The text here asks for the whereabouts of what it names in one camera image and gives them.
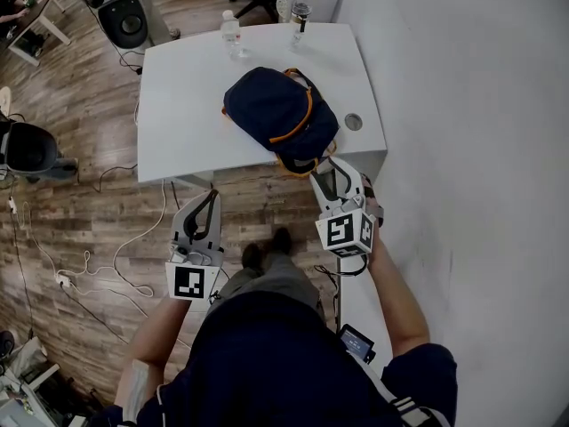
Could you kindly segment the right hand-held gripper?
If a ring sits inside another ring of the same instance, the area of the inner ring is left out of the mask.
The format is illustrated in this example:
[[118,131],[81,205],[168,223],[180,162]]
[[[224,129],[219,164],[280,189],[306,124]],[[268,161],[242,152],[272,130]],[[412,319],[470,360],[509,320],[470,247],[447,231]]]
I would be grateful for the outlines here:
[[[365,211],[361,173],[339,157],[330,157],[329,163],[331,172],[309,176],[323,213],[316,221],[322,247],[339,258],[369,254],[375,217]],[[348,201],[341,204],[341,198]]]

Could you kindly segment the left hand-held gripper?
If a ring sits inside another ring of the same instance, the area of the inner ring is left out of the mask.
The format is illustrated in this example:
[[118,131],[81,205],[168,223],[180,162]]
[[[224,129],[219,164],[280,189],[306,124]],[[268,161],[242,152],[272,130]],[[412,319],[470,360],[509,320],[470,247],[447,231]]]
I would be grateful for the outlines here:
[[221,199],[216,189],[190,199],[173,217],[170,259],[165,263],[171,298],[209,302],[224,261]]

